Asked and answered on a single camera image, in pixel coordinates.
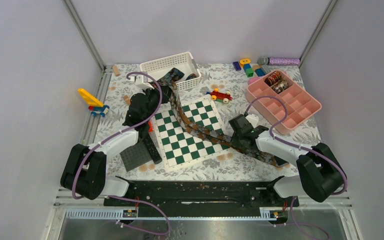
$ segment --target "black metal base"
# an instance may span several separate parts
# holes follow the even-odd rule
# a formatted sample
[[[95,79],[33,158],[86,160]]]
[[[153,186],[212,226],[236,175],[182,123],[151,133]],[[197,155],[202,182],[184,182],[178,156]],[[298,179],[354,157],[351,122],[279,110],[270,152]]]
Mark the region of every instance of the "black metal base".
[[[283,207],[292,198],[273,197],[272,182],[234,181],[129,181],[126,198],[148,201],[168,217],[260,217],[260,207]],[[134,202],[114,198],[104,206],[134,207]],[[140,204],[139,217],[161,217],[154,208]]]

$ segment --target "black remote control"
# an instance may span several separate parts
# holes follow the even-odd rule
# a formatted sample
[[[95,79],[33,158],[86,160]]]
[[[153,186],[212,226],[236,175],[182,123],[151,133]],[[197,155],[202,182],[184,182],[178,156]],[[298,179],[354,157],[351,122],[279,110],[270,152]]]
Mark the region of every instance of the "black remote control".
[[[155,144],[152,141],[149,133],[145,136],[145,138],[143,138],[143,143],[145,144],[145,147],[148,150],[148,153],[151,156],[153,163],[154,164],[161,163],[161,161],[163,161],[163,159],[161,158],[160,154],[158,153],[158,150],[155,147]]]

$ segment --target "red toy car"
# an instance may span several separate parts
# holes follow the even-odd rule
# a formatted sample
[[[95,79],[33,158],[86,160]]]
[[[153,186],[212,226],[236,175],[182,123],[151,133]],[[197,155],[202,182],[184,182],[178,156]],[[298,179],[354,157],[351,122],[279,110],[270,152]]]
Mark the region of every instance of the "red toy car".
[[[226,91],[226,93],[219,92],[219,89],[216,88],[212,92],[207,92],[206,94],[211,95],[211,99],[213,101],[222,102],[225,104],[228,104],[229,101],[232,101],[233,98],[231,97],[231,92]]]

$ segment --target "chess board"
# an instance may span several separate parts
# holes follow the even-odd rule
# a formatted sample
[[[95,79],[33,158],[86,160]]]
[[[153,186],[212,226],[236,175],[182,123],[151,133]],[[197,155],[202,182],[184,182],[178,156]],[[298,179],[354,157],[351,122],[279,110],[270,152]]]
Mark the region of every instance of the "chess board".
[[[220,133],[226,131],[210,95],[205,95],[182,108],[185,115],[196,124]],[[191,166],[231,151],[228,146],[202,140],[184,131],[172,110],[157,113],[151,122],[166,171]]]

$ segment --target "toy car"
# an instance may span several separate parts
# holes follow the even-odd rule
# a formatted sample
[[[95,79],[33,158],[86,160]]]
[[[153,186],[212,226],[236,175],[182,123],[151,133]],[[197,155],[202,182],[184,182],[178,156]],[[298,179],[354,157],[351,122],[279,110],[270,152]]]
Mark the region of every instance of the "toy car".
[[[229,101],[233,100],[233,98],[231,97],[230,91],[226,91],[226,93],[222,93],[222,92],[219,92],[218,88],[214,89],[214,91],[212,92],[208,91],[206,94],[211,95],[211,99],[213,101],[222,102],[225,104],[228,104]]]
[[[105,117],[105,115],[110,111],[110,106],[104,105],[104,106],[89,106],[90,115],[96,117],[97,115],[100,115],[101,117]]]

